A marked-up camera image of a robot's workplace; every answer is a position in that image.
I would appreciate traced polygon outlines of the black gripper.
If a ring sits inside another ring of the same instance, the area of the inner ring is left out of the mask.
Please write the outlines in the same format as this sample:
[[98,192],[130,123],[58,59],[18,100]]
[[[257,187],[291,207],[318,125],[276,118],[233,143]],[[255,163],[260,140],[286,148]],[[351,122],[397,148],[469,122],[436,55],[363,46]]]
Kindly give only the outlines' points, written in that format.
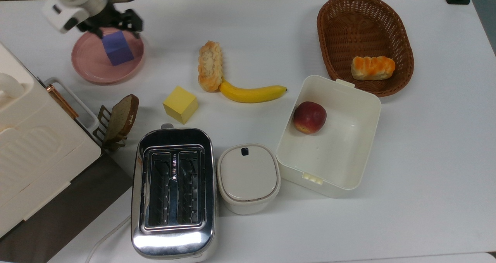
[[83,24],[77,25],[81,32],[95,34],[99,39],[103,38],[101,27],[126,30],[131,32],[135,38],[139,38],[143,31],[143,20],[133,9],[127,9],[122,13],[112,3],[107,3],[99,14],[89,17],[83,21]]

